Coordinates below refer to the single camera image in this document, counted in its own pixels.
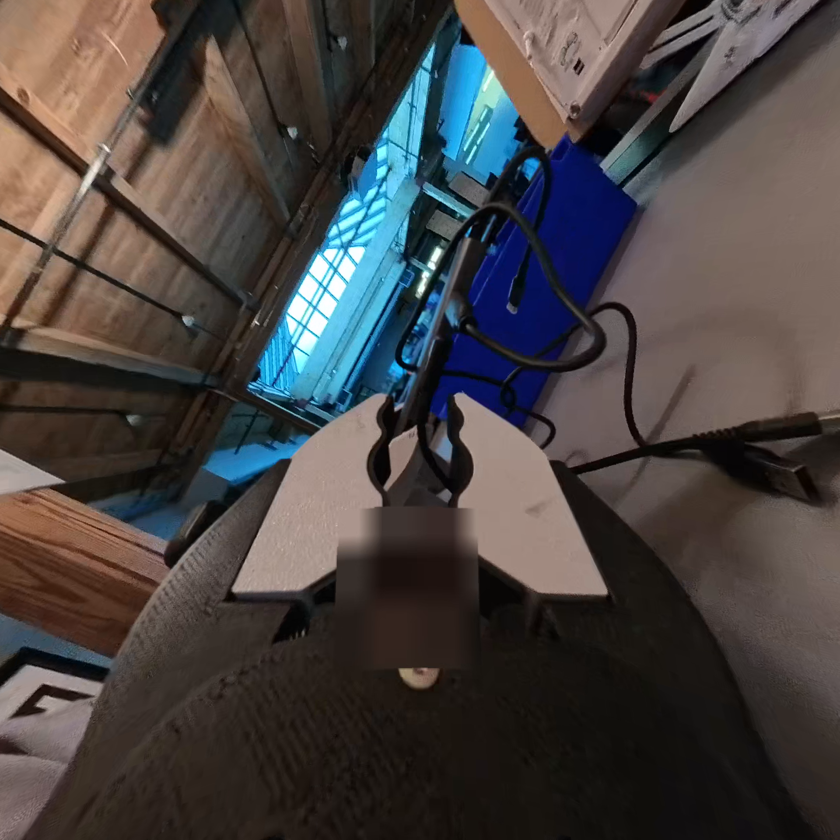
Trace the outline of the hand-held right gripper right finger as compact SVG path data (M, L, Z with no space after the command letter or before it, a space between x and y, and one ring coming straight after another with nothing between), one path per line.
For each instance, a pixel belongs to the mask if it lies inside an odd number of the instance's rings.
M605 599L607 585L541 448L472 397L449 398L456 492L479 557L545 599Z

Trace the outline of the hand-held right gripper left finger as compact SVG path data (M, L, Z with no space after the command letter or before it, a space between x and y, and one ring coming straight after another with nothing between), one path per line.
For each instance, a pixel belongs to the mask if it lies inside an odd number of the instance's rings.
M238 601L291 601L335 571L361 511L387 505L390 396L375 394L299 448L232 584Z

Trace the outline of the grey USB hub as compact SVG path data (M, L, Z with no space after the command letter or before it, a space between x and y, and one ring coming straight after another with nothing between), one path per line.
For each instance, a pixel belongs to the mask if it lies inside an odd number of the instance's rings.
M396 432L401 433L410 426L415 427L417 446L423 462L446 490L453 490L454 485L429 445L427 421L431 401L444 376L445 364L451 353L455 335L459 331L460 323L471 313L469 291L487 253L487 245L481 241L480 235L470 233L472 226L471 222L466 222L452 238L444 253L443 260L449 256L453 259L418 361L411 364L403 358L405 343L413 330L416 318L410 321L395 352L395 361L413 376Z

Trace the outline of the blue plastic bin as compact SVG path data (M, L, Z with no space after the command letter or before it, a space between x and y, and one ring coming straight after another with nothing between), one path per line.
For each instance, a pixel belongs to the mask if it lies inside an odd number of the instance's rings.
M539 236L552 258L559 280L575 303L588 309L595 288L621 243L636 210L635 201L613 183L585 150L563 139L551 156L552 185ZM533 222L539 208L541 174L521 199L518 209ZM508 310L511 283L526 252L521 231L506 223L497 249L485 258L469 292L479 329L492 339L523 354L537 354L572 326L574 319L550 288L536 256L531 257L518 311ZM473 339L455 338L447 370L487 375L502 381L514 365ZM522 372L513 382L516 404L531 409L548 373ZM463 377L443 377L430 405L431 413L446 418L450 395L464 392L491 411L504 415L497 385Z

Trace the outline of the person's left forearm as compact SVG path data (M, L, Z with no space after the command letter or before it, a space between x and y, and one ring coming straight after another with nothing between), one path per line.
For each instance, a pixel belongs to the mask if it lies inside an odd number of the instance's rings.
M16 717L1 727L1 838L22 838L73 759L92 704Z

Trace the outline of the grey desk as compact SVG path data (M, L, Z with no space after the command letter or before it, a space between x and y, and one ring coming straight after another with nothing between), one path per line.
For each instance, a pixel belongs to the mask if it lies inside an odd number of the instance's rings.
M635 448L625 322L550 378L554 471L613 606L556 609L697 718L742 809L654 837L838 838L839 6L820 2L631 181L640 209L596 291L637 323L633 415L649 444L768 418L829 431L766 446L816 502L756 489L696 451Z

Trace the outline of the printed instruction sheet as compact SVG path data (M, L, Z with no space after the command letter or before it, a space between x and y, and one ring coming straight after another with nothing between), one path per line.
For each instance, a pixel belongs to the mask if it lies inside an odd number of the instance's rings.
M681 1L493 1L552 105L575 127L591 125L639 68Z

